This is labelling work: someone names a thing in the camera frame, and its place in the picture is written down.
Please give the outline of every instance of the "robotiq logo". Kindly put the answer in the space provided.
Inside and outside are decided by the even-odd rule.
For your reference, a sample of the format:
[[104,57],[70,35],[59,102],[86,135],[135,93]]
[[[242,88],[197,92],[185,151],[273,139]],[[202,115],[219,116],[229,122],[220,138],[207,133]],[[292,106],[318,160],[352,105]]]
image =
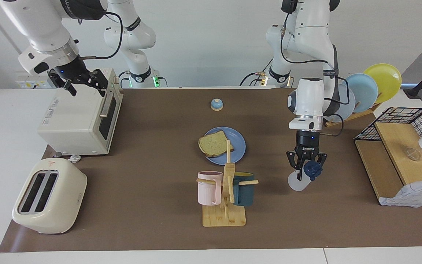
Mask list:
[[65,0],[64,7],[65,7],[65,11],[66,12],[69,12],[69,16],[70,17],[75,17],[74,13],[71,10],[71,3],[70,3],[69,0]]

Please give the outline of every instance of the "brown table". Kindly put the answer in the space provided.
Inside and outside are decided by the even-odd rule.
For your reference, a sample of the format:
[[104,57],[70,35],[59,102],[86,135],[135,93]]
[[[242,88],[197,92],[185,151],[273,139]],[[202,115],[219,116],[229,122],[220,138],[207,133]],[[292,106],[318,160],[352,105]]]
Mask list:
[[[72,229],[46,235],[11,222],[0,252],[422,246],[422,207],[380,206],[353,143],[373,115],[347,122],[340,137],[323,136],[323,174],[303,192],[288,186],[289,93],[126,90],[110,154],[76,164],[88,185]],[[216,97],[224,101],[219,112],[209,107]],[[244,136],[236,168],[260,180],[244,227],[201,225],[197,172],[223,167],[204,157],[197,140],[219,126]]]

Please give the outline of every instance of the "pink mug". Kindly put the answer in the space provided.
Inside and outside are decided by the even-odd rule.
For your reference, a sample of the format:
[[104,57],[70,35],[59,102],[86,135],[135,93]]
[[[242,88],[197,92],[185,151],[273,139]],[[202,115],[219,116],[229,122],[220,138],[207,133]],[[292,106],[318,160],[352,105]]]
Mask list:
[[198,172],[198,178],[216,182],[216,184],[198,182],[198,203],[209,206],[221,204],[222,172]]

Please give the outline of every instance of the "white wall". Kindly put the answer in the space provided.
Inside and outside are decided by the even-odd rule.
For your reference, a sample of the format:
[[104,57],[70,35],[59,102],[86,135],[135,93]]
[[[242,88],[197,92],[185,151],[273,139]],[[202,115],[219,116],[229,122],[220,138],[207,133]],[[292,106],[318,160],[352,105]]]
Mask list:
[[[269,26],[281,23],[281,0],[136,0],[142,20],[158,37],[146,50],[150,64],[171,86],[238,85],[250,72],[261,70],[271,59],[266,43]],[[0,8],[0,24],[15,43],[14,48],[0,32],[0,88],[13,87],[18,65],[16,50],[27,40],[20,35]],[[103,41],[103,30],[114,23],[65,20],[72,36],[80,40],[81,55],[109,55],[113,50]],[[362,72],[375,63],[386,62],[403,72],[422,52],[422,1],[345,0],[332,12],[330,38],[338,49],[340,75]],[[87,62],[88,67],[126,70],[121,55],[110,60]],[[320,77],[321,65],[297,65],[295,77]]]

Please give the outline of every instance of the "bread slice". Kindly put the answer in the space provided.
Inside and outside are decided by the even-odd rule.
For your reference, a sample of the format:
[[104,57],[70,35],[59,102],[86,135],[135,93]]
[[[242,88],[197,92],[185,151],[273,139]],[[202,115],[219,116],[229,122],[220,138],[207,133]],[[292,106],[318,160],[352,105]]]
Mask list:
[[200,137],[198,140],[198,147],[200,147],[201,152],[203,152],[206,157],[217,157],[225,152],[227,152],[226,146],[226,134],[224,131],[219,130],[216,133]]

